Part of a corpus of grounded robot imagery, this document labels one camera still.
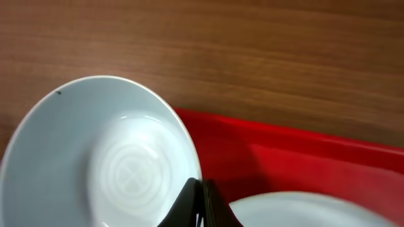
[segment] black pointed object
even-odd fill
[[[158,227],[242,227],[212,180],[190,178]]]

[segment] red surface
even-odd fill
[[[332,195],[404,226],[404,149],[176,109],[204,178],[229,201],[277,191]]]

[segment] bowl rim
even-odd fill
[[[11,151],[13,150],[16,138],[20,135],[20,132],[22,130],[22,128],[25,127],[27,120],[32,116],[32,114],[37,111],[37,109],[43,104],[45,103],[48,98],[51,95],[54,95],[54,93],[56,93],[57,91],[66,88],[70,85],[73,85],[75,83],[79,83],[82,81],[86,81],[86,80],[90,80],[90,79],[116,79],[116,80],[120,80],[120,81],[124,81],[127,83],[131,83],[137,87],[140,87],[141,89],[146,90],[147,92],[149,92],[150,94],[152,94],[155,98],[157,98],[160,102],[162,102],[162,104],[168,109],[170,110],[171,114],[175,117],[175,119],[177,120],[177,122],[179,123],[183,133],[185,133],[186,139],[188,140],[188,142],[191,144],[191,149],[193,149],[193,157],[194,157],[194,162],[196,164],[196,170],[197,170],[197,174],[198,174],[198,180],[202,180],[202,171],[201,171],[201,165],[199,162],[199,158],[198,158],[198,154],[196,152],[196,148],[195,145],[193,143],[193,140],[191,138],[191,136],[188,133],[188,130],[186,129],[184,123],[182,122],[182,120],[179,118],[179,116],[177,115],[177,113],[174,111],[174,109],[162,98],[160,97],[158,94],[156,94],[154,91],[152,91],[151,89],[147,88],[145,85],[142,85],[140,83],[137,83],[133,80],[127,79],[127,78],[122,78],[119,76],[109,76],[109,75],[96,75],[96,76],[85,76],[82,78],[78,78],[78,79],[74,79],[70,82],[67,82],[59,87],[57,87],[56,89],[52,90],[51,92],[49,92],[47,95],[45,95],[43,98],[41,98],[29,111],[28,113],[24,116],[24,118],[20,121],[20,123],[18,124],[17,128],[15,129],[13,135],[11,136],[11,139],[9,140],[7,147],[4,151],[3,154],[3,158],[0,162],[0,226],[4,227],[4,219],[3,219],[3,182],[4,182],[4,178],[5,178],[5,172],[7,169],[7,165],[9,163],[9,157],[11,155]]]

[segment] wood grain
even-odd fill
[[[0,149],[44,95],[95,74],[176,107],[404,147],[403,53],[401,0],[3,0]]]

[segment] wooden surface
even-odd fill
[[[177,107],[404,147],[403,20],[402,0],[2,0],[0,149],[44,95],[95,74]]]

